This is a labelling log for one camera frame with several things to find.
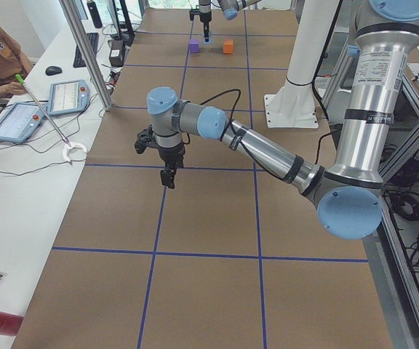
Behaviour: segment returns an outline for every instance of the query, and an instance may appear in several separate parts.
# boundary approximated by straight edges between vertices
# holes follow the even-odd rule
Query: computer mouse
[[[44,73],[48,76],[61,74],[62,72],[63,70],[60,67],[57,67],[56,65],[51,65],[44,71]]]

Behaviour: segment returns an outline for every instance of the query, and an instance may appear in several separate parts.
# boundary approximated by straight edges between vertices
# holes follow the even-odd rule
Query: person's arm
[[[20,51],[20,54],[19,54],[19,61],[20,61],[20,64],[25,69],[25,71],[27,73],[30,73],[30,71],[33,68],[33,65],[31,61],[28,59],[28,57],[25,55],[25,53],[23,53],[22,51]]]
[[[23,95],[25,89],[18,82],[11,82],[0,86],[0,98],[10,98],[13,95]]]

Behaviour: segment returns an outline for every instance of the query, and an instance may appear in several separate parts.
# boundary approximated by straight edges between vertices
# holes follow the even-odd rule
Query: blue joint cap
[[[360,56],[360,49],[355,45],[347,45],[347,55],[349,57],[357,58]]]
[[[226,126],[226,114],[221,109],[206,107],[198,116],[196,130],[203,138],[218,140]]]
[[[177,100],[177,94],[170,87],[163,86],[152,89],[146,96],[148,113],[151,115],[161,114],[172,108]]]
[[[323,196],[318,205],[321,224],[339,238],[364,238],[381,221],[378,197],[360,187],[340,187]]]
[[[226,20],[233,20],[235,17],[237,17],[238,11],[236,9],[227,9],[224,11],[224,17],[226,17]]]
[[[419,20],[419,0],[368,0],[380,16],[395,22]]]

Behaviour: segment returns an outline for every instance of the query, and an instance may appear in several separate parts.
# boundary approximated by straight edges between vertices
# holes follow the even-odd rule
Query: black keyboard
[[[100,38],[100,34],[98,33],[87,33],[88,41],[90,41],[90,46],[92,47],[93,53],[96,56],[96,51],[98,50],[98,39]],[[73,67],[74,68],[81,68],[86,67],[84,60],[81,57],[79,47],[76,47],[76,56],[73,59]]]

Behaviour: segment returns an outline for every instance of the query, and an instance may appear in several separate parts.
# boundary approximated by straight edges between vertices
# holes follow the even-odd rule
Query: white desk
[[[87,32],[100,33],[97,60],[109,65],[108,39],[103,40],[101,30],[94,29],[90,22],[86,21],[84,27]],[[31,71],[26,82],[40,100],[47,100],[51,83],[73,79],[84,79],[90,85],[90,96],[96,94],[87,69],[72,67],[75,47],[70,28],[66,26]],[[46,76],[44,71],[49,65],[58,65],[63,72]],[[109,69],[100,68],[107,77]],[[11,103],[24,100],[30,100],[30,96],[13,97]],[[102,109],[100,98],[96,97],[79,118],[80,132],[70,140],[81,142],[90,149],[100,126],[98,114]],[[61,116],[57,118],[57,124],[64,124],[72,118]],[[45,121],[32,138],[51,129],[52,126]],[[62,130],[69,135],[77,130],[77,123],[73,121]],[[57,133],[51,132],[31,144],[38,150],[45,150],[58,140]],[[63,146],[64,143],[60,142],[43,154],[25,146],[0,150],[0,171],[21,173],[62,162]],[[70,156],[78,160],[85,158],[80,150],[70,152]],[[22,177],[0,174],[0,273],[4,275],[0,280],[1,311],[25,314],[83,167],[83,162],[76,162],[72,166],[62,164]],[[14,337],[0,336],[0,348],[10,348],[13,341]]]

